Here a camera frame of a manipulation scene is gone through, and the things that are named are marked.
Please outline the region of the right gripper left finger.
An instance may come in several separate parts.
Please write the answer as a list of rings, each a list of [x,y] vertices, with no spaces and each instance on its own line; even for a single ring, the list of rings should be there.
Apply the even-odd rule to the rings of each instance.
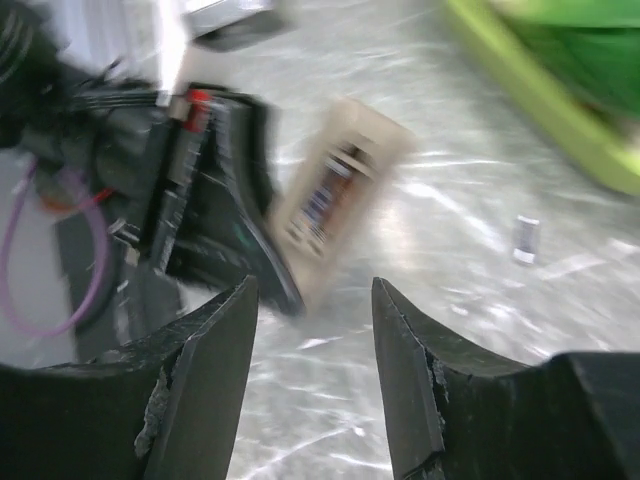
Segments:
[[[223,479],[257,326],[253,277],[82,364],[1,369],[5,479]]]

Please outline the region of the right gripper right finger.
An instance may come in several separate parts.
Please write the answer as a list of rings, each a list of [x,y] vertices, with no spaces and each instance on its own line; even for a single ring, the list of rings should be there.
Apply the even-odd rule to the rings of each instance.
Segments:
[[[382,278],[375,353],[397,479],[635,479],[639,357],[527,366],[467,340]]]

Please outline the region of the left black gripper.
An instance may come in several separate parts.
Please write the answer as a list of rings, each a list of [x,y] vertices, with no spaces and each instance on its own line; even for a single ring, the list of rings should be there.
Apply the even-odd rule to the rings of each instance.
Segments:
[[[221,86],[192,84],[169,113],[135,105],[101,120],[99,179],[112,264],[132,251],[150,270],[225,289],[257,278],[260,299],[288,316],[305,306],[267,228],[275,197],[267,159],[270,109]]]

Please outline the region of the white remote control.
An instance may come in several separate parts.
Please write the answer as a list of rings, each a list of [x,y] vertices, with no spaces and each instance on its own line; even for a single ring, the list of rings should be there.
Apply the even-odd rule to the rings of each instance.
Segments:
[[[410,130],[356,99],[331,104],[268,217],[306,312],[320,302],[342,251],[415,143]]]

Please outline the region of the black battery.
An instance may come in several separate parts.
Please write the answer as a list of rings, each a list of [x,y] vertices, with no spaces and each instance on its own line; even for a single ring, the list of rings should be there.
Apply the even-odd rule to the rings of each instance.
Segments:
[[[523,215],[516,218],[513,258],[523,264],[532,265],[537,254],[540,221]]]

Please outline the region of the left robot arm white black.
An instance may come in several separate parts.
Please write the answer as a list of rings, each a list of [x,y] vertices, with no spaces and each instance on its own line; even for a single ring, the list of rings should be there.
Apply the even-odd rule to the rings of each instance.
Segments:
[[[267,228],[275,197],[268,171],[270,107],[212,81],[212,52],[279,32],[271,1],[214,1],[186,14],[184,65],[194,65],[177,114],[160,88],[64,60],[48,21],[52,5],[1,5],[1,144],[36,157],[49,178],[79,172],[81,199],[56,226],[69,292],[80,317],[67,328],[86,360],[121,340],[113,321],[116,286],[127,337],[178,312],[179,283],[224,289],[245,276],[260,300],[287,315],[304,301]]]

